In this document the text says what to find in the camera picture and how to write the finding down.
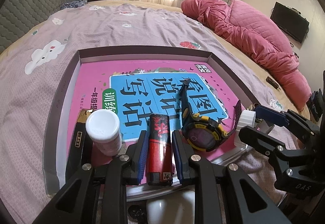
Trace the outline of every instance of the white pill bottle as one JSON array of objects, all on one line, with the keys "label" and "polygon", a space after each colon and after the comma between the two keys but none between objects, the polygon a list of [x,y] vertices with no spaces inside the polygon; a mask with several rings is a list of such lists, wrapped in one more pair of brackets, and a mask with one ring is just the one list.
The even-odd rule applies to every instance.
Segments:
[{"label": "white pill bottle", "polygon": [[115,156],[120,152],[120,120],[113,111],[99,109],[91,113],[86,121],[86,131],[103,154]]}]

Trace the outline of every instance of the blue clamp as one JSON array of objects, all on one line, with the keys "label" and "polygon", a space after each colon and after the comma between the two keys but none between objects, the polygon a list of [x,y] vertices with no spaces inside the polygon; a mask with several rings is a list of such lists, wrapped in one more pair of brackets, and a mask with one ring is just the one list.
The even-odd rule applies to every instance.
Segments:
[{"label": "blue clamp", "polygon": [[279,127],[287,127],[289,125],[289,121],[283,113],[277,112],[262,105],[255,107],[254,111],[256,112],[256,117],[258,119],[272,122],[274,125]]}]

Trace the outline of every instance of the pink comforter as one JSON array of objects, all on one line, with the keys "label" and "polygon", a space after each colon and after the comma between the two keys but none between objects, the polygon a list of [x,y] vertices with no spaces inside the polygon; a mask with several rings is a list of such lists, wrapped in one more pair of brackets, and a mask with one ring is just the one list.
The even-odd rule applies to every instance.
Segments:
[{"label": "pink comforter", "polygon": [[274,22],[240,0],[184,0],[183,13],[205,26],[267,69],[302,110],[311,95],[290,42]]}]

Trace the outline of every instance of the white bottle cap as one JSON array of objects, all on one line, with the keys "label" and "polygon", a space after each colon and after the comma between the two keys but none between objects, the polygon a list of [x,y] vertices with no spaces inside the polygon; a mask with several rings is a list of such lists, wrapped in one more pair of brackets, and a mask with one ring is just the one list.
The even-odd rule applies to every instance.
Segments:
[{"label": "white bottle cap", "polygon": [[99,109],[90,114],[86,131],[94,142],[107,143],[119,136],[120,120],[111,110]]},{"label": "white bottle cap", "polygon": [[248,145],[246,143],[243,143],[239,139],[239,131],[245,127],[245,126],[250,126],[254,128],[255,125],[255,118],[256,118],[256,112],[255,111],[250,111],[250,110],[243,110],[240,118],[238,120],[237,128],[236,128],[236,134],[234,138],[234,145],[236,147],[240,147],[243,149],[246,149]]}]

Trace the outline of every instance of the wall mounted tv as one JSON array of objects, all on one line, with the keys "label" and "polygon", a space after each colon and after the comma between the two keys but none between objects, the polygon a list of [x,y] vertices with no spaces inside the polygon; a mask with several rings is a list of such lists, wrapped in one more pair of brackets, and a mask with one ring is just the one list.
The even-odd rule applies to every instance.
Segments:
[{"label": "wall mounted tv", "polygon": [[309,30],[309,22],[297,10],[275,3],[271,19],[294,40],[302,43]]}]

